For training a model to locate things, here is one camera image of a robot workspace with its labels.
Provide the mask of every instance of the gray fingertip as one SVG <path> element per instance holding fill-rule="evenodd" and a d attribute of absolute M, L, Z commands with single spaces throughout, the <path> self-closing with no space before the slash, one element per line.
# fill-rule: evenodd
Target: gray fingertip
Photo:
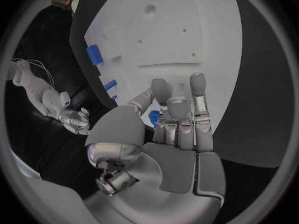
<path fill-rule="evenodd" d="M 186 97 L 172 97 L 167 101 L 168 113 L 178 120 L 188 117 L 191 112 L 190 101 Z"/>
<path fill-rule="evenodd" d="M 194 96 L 203 96 L 205 94 L 206 79 L 203 73 L 197 72 L 190 76 L 191 92 Z"/>
<path fill-rule="evenodd" d="M 166 106 L 167 100 L 171 97 L 171 86 L 162 78 L 155 78 L 151 81 L 151 92 L 161 106 Z"/>

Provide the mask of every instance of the hole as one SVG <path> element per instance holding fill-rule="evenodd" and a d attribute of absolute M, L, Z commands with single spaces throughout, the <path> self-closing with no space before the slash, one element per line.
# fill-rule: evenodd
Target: hole
<path fill-rule="evenodd" d="M 154 5 L 146 6 L 145 12 L 149 16 L 153 16 L 156 12 L 156 7 Z"/>

